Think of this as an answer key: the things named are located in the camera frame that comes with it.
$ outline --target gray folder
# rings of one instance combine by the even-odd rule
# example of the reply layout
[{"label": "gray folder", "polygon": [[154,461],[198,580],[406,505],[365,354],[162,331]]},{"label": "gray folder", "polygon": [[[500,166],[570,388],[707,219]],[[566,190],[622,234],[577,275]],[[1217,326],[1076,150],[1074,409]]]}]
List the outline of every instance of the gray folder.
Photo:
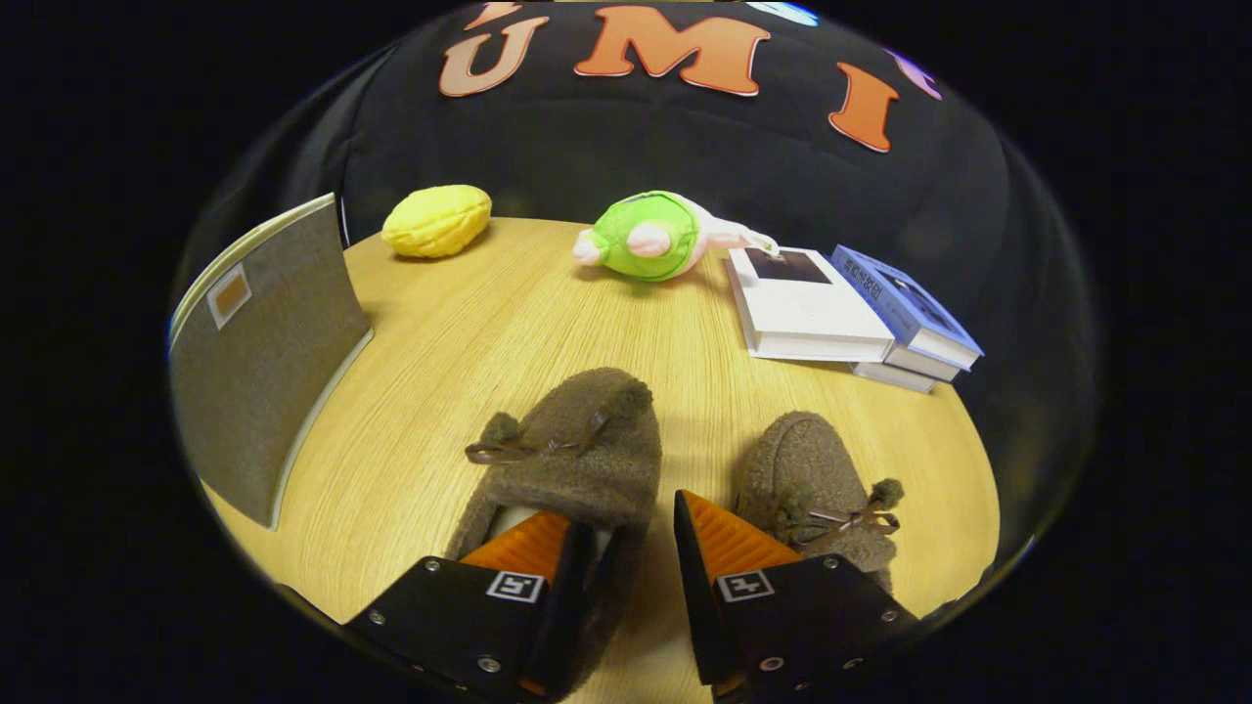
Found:
[{"label": "gray folder", "polygon": [[192,284],[170,327],[192,470],[269,530],[313,418],[373,334],[339,242],[333,194],[258,225]]}]

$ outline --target round table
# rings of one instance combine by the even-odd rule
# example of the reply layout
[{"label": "round table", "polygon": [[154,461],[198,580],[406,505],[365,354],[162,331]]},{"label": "round table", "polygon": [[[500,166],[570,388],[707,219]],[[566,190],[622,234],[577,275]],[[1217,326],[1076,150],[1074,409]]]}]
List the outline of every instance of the round table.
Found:
[{"label": "round table", "polygon": [[894,596],[918,618],[969,591],[999,539],[995,481],[960,397],[854,376],[846,365],[747,355],[722,261],[642,283],[570,257],[586,224],[496,218],[459,254],[396,256],[378,237],[344,252],[374,338],[339,381],[290,471],[268,531],[205,492],[275,582],[346,623],[426,555],[442,555],[483,467],[496,411],[517,417],[580,371],[645,381],[664,458],[642,569],[600,668],[568,701],[709,701],[691,654],[674,492],[730,504],[736,458],[777,416],[823,415],[866,487],[904,484]]}]

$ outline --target green plush toy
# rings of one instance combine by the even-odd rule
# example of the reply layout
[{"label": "green plush toy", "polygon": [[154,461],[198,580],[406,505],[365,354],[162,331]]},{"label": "green plush toy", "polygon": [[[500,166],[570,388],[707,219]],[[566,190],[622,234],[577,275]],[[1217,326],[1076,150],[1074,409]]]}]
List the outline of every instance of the green plush toy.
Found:
[{"label": "green plush toy", "polygon": [[665,281],[694,267],[709,248],[741,247],[779,256],[774,239],[714,217],[677,193],[649,190],[612,204],[580,232],[573,258],[641,281]]}]

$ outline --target yellow plush toy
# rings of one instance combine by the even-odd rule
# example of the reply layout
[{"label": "yellow plush toy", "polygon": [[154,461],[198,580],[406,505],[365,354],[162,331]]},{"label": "yellow plush toy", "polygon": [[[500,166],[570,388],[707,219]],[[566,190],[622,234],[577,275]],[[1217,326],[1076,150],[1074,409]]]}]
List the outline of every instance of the yellow plush toy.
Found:
[{"label": "yellow plush toy", "polygon": [[409,193],[383,222],[383,239],[404,257],[456,254],[491,220],[491,197],[472,185]]}]

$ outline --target pink plush ear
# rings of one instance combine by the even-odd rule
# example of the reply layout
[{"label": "pink plush ear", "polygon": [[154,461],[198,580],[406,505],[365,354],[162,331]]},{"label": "pink plush ear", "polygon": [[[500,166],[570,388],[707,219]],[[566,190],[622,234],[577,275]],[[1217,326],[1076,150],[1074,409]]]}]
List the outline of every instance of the pink plush ear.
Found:
[{"label": "pink plush ear", "polygon": [[630,230],[626,247],[636,257],[660,257],[670,251],[670,233],[652,223],[640,223]]}]

